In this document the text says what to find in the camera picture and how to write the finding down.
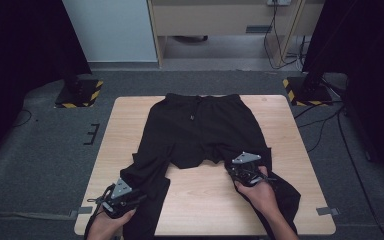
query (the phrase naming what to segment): wire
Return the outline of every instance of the wire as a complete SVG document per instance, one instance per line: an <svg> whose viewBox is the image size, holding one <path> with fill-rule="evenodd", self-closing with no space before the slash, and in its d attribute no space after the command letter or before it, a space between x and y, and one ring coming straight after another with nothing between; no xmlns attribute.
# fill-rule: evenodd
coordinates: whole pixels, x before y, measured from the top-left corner
<svg viewBox="0 0 384 240"><path fill-rule="evenodd" d="M274 7L273 7L273 18L271 20L271 23L270 23L270 26L267 28L267 31L266 31L266 36L264 37L264 41L263 41L263 45L264 45L264 50L266 51L266 54L268 56L268 59L269 59L269 63L270 63L270 67L277 70L277 69L281 69L285 66L288 66L290 64L293 64L295 63L297 60L293 60L291 62L285 62L282 58L282 50L281 50L281 47L280 47L280 41L279 41L279 36L277 35L277 31L276 31L276 14L277 14L277 0L273 0L273 3L274 3ZM279 54L280 54L280 60L284 63L284 65L280 66L280 67L275 67L273 66L271 60L270 60L270 56L269 56L269 52L267 50L267 35L269 34L270 30L273 28L274 30L274 33L275 33L275 36L276 36L276 41L277 41L277 44L278 44L278 47L279 47Z"/></svg>
<svg viewBox="0 0 384 240"><path fill-rule="evenodd" d="M342 129L341 118L340 118L340 114L339 113L337 115L337 120L338 120L338 126L339 126L339 131L341 133L342 141L344 141L345 148L347 149L348 156L349 156L349 158L351 160L351 164L352 164L352 166L354 168L354 172L357 175L357 179L358 179L358 182L360 183L361 189L363 190L364 197L366 198L367 204L369 205L370 212L371 212L373 218L375 219L376 225L378 226L379 230L381 231L381 233L384 236L384 230L382 228L382 225L379 223L379 220L378 220L378 218L376 216L376 213L375 213L375 211L373 209L372 203L370 202L369 196L367 194L366 188L364 187L363 181L361 180L360 173L358 172L357 166L355 165L354 158L351 155L351 151L350 151L350 149L348 147L347 140L345 139L345 135L344 135L344 131Z"/></svg>
<svg viewBox="0 0 384 240"><path fill-rule="evenodd" d="M327 117L327 118L325 118L325 119L317 120L317 121L314 121L314 122L311 122L311 123L308 123L308 124L305 124L305 125L302 125L302 126L299 126L299 127L298 127L298 128L301 128L301 127L310 126L310 125L312 125L312 124L314 124L314 123L323 122L322 127L320 128L319 138L317 139L316 144L315 144L310 150L307 150L307 153L313 151L314 149L317 148L317 146L319 146L319 143L320 143L320 141L321 141L321 139L322 139L322 133L323 133L323 128L324 128L325 123L326 123L328 120L334 118L336 115L338 115L338 114L342 111L342 109L343 109L344 107L345 107L345 106L342 105L342 106L341 106L341 107L340 107L334 114L332 114L331 116L329 116L329 117Z"/></svg>
<svg viewBox="0 0 384 240"><path fill-rule="evenodd" d="M335 94L338 98L341 98L341 96L331 87L331 84L328 81L326 81L324 74L322 77L322 81L326 83L325 87L327 87L331 92L333 92L333 94Z"/></svg>
<svg viewBox="0 0 384 240"><path fill-rule="evenodd" d="M315 108L315 107L318 107L318 106L321 106L321 105L324 105L324 104L327 104L327 103L340 103L342 101L327 101L327 102L321 102L321 103L318 103L318 104L315 104L315 105L312 105L311 107L305 109L304 111L300 112L299 114L297 114L294 119L297 119L299 118L301 115L303 115L304 113L310 111L311 109Z"/></svg>
<svg viewBox="0 0 384 240"><path fill-rule="evenodd" d="M302 37L302 42L299 48L299 62L301 63L301 66L304 66L304 63L302 62L302 52L304 51L304 44L305 44L305 36Z"/></svg>
<svg viewBox="0 0 384 240"><path fill-rule="evenodd" d="M27 113L29 114L29 117L27 118L26 121L24 121L24 122L22 122L22 123L20 123L20 124L18 124L18 125L14 125L14 126L12 126L13 128L23 126L23 125L26 124L28 121L30 121L30 119L32 118L32 115L33 115L33 114L32 114L29 110L27 110L27 109L22 109L20 112L27 112Z"/></svg>
<svg viewBox="0 0 384 240"><path fill-rule="evenodd" d="M96 214L96 216L98 216L99 214L103 213L104 211L100 211L99 213Z"/></svg>
<svg viewBox="0 0 384 240"><path fill-rule="evenodd" d="M298 36L295 37L295 47L298 48L298 53L296 54L297 61L295 61L295 68L296 68L298 71L302 72L302 65L299 66L299 65L300 65L300 62L298 61L299 58L300 58L300 54L302 54L302 53L300 52L301 47L298 47Z"/></svg>

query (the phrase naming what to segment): cabinet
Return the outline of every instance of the cabinet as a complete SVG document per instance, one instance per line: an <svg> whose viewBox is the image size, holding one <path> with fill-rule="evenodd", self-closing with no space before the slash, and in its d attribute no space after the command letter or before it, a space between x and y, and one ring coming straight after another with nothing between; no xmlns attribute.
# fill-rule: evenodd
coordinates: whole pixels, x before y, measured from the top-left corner
<svg viewBox="0 0 384 240"><path fill-rule="evenodd" d="M276 30L267 35L277 65L287 53L294 35L311 35L324 0L292 0L290 6L279 6ZM250 27L265 34L270 26L274 7L267 0L148 0L155 45L160 64L163 61L165 37L203 35L255 34Z"/></svg>

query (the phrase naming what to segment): metal bracket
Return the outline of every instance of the metal bracket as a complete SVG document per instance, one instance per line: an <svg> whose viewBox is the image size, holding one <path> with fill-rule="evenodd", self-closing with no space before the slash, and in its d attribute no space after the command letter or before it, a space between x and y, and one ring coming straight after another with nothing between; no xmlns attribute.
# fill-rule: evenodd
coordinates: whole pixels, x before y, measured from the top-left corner
<svg viewBox="0 0 384 240"><path fill-rule="evenodd" d="M120 196L123 196L129 192L133 191L133 189L121 178L118 179L114 191L111 195L112 199L116 199Z"/></svg>
<svg viewBox="0 0 384 240"><path fill-rule="evenodd" d="M232 163L243 164L243 163L252 162L259 159L261 159L260 155L242 152L241 155L237 156L235 159L232 160Z"/></svg>

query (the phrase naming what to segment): yellow black hazard tape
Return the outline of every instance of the yellow black hazard tape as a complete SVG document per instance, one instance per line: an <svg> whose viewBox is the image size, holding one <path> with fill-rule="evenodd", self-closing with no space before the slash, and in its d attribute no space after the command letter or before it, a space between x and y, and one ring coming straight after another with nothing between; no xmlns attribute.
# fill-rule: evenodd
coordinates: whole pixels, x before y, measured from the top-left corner
<svg viewBox="0 0 384 240"><path fill-rule="evenodd" d="M91 107L96 101L96 98L101 91L101 87L104 81L95 80L95 81L82 81L83 87L85 88L85 93L82 96L81 101L74 100L73 98L67 98L67 100L62 100L55 102L56 108L76 108L76 107Z"/></svg>
<svg viewBox="0 0 384 240"><path fill-rule="evenodd" d="M288 94L289 101L291 102L292 106L328 106L331 105L330 103L326 103L323 101L299 101L296 99L296 95L294 94L294 91L291 88L291 85L289 84L288 79L283 80L283 86L286 89L286 93Z"/></svg>

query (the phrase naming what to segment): black curtain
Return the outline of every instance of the black curtain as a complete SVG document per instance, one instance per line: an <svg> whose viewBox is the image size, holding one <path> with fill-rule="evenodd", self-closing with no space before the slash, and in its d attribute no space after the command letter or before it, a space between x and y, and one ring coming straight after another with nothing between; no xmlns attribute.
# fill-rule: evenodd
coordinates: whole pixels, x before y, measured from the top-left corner
<svg viewBox="0 0 384 240"><path fill-rule="evenodd" d="M384 1L326 0L303 70L348 76L348 115L369 160L384 163Z"/></svg>
<svg viewBox="0 0 384 240"><path fill-rule="evenodd" d="M91 73L62 1L0 0L0 141L27 92L60 80L61 66Z"/></svg>

